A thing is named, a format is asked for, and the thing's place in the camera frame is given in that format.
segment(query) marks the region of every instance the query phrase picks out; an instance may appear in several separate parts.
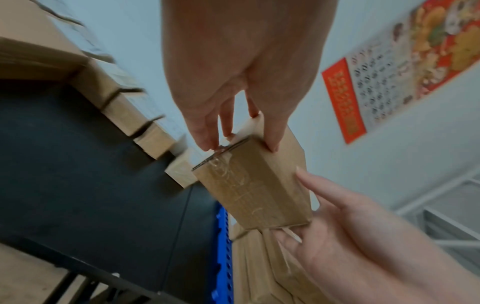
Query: blue plastic crate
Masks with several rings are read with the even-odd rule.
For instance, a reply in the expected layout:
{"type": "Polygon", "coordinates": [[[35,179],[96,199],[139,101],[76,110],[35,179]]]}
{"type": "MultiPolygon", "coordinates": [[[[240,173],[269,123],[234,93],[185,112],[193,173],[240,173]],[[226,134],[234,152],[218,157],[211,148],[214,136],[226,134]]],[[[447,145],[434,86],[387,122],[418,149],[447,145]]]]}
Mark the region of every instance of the blue plastic crate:
{"type": "Polygon", "coordinates": [[[211,293],[216,304],[234,302],[234,279],[232,269],[232,242],[229,239],[229,214],[221,207],[217,214],[217,264],[216,289],[211,293]]]}

